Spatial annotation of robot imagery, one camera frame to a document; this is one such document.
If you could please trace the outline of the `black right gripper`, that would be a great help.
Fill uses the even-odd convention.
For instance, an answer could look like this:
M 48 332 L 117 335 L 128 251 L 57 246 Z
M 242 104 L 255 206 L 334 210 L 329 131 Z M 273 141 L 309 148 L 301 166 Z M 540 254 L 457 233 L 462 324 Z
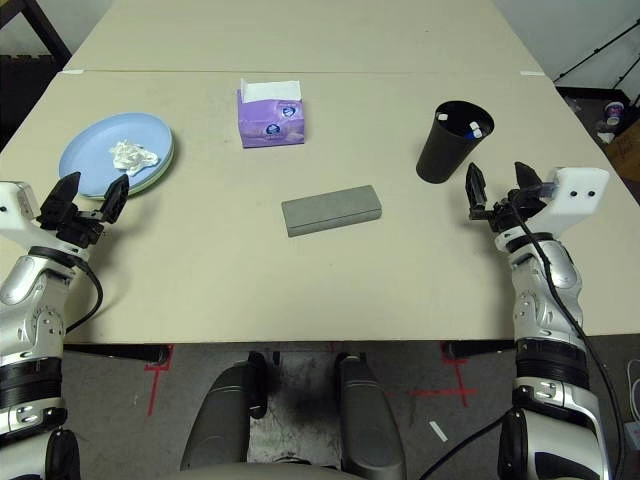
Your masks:
M 525 221 L 539 213 L 546 204 L 539 200 L 543 182 L 536 171 L 523 162 L 515 162 L 515 173 L 518 190 L 514 194 L 516 209 L 520 218 Z M 520 225 L 516 219 L 511 203 L 498 202 L 492 209 L 486 209 L 486 183 L 480 168 L 471 162 L 467 168 L 465 191 L 469 203 L 469 218 L 485 220 L 494 233 L 502 233 Z

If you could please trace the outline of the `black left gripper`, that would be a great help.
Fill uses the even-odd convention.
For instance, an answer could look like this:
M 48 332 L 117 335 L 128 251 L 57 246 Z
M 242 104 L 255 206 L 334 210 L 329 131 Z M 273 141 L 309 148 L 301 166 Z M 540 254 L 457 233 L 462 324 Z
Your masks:
M 95 245 L 104 231 L 99 220 L 83 217 L 74 204 L 78 193 L 80 172 L 62 177 L 53 187 L 40 207 L 38 222 L 43 230 L 51 231 L 55 237 L 85 249 Z M 101 206 L 102 222 L 114 224 L 127 202 L 129 176 L 123 174 L 108 187 Z

